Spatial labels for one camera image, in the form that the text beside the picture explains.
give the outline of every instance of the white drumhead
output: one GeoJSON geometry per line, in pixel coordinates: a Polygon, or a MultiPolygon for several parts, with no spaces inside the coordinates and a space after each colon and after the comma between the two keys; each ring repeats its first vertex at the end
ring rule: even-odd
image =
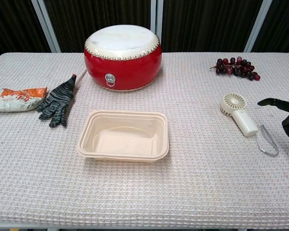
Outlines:
{"type": "Polygon", "coordinates": [[[130,59],[152,52],[158,44],[157,36],[144,27],[116,25],[93,33],[87,39],[85,46],[94,55],[130,59]]]}

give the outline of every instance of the drum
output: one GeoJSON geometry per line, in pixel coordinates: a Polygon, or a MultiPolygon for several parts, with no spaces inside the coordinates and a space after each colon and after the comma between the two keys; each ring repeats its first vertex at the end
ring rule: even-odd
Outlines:
{"type": "Polygon", "coordinates": [[[158,74],[161,63],[158,37],[133,25],[117,25],[93,33],[85,42],[85,64],[104,88],[131,91],[145,87],[158,74]]]}

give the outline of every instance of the plastic tray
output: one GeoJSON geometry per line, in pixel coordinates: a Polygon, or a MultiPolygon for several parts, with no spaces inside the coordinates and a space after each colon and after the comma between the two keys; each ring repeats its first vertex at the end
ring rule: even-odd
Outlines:
{"type": "Polygon", "coordinates": [[[161,113],[92,111],[77,143],[84,157],[153,163],[169,150],[168,122],[161,113]]]}

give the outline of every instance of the dark background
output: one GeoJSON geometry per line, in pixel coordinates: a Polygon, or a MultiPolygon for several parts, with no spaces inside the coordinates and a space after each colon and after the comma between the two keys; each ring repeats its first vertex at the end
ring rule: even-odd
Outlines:
{"type": "MultiPolygon", "coordinates": [[[[150,29],[150,0],[44,0],[61,52],[117,24],[150,29]]],[[[262,0],[164,0],[164,52],[242,52],[262,0]]],[[[273,0],[253,52],[289,52],[289,0],[273,0]]],[[[31,0],[0,0],[0,55],[51,52],[31,0]]]]}

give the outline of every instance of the gray lanyard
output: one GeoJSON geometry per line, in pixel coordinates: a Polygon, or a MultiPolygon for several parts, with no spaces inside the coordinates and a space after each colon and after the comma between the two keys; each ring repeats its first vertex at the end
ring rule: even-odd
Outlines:
{"type": "Polygon", "coordinates": [[[278,155],[279,153],[279,149],[276,145],[276,143],[274,142],[272,136],[270,135],[270,133],[268,132],[268,130],[264,127],[264,125],[262,124],[260,126],[260,130],[261,130],[261,134],[262,136],[265,138],[265,140],[270,144],[272,145],[272,147],[276,150],[276,154],[272,154],[270,152],[267,152],[265,149],[261,148],[260,145],[259,145],[259,142],[258,142],[258,135],[255,136],[255,139],[256,139],[256,142],[258,144],[258,147],[260,149],[260,151],[262,151],[263,153],[269,155],[269,156],[272,156],[272,157],[275,157],[278,155]]]}

